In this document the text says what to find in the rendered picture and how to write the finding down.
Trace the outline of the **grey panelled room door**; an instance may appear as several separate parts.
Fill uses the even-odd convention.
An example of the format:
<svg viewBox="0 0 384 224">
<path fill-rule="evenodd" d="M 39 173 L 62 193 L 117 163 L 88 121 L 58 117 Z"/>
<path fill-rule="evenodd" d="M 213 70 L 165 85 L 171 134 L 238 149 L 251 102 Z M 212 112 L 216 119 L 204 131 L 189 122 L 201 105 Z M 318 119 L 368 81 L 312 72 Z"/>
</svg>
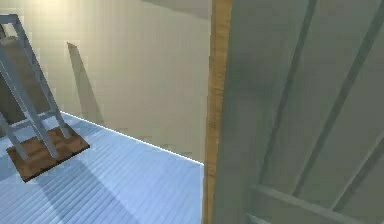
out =
<svg viewBox="0 0 384 224">
<path fill-rule="evenodd" d="M 231 0 L 201 224 L 384 224 L 384 0 Z"/>
</svg>

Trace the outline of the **grey frame stand wooden base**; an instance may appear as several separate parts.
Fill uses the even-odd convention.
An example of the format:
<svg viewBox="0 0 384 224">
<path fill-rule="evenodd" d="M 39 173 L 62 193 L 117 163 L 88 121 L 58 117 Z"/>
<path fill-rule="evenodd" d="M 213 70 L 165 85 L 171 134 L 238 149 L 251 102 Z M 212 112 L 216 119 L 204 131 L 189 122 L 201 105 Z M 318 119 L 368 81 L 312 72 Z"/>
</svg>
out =
<svg viewBox="0 0 384 224">
<path fill-rule="evenodd" d="M 30 41 L 16 14 L 0 14 L 0 27 L 16 34 L 0 38 L 0 131 L 25 182 L 89 148 L 64 121 Z"/>
</svg>

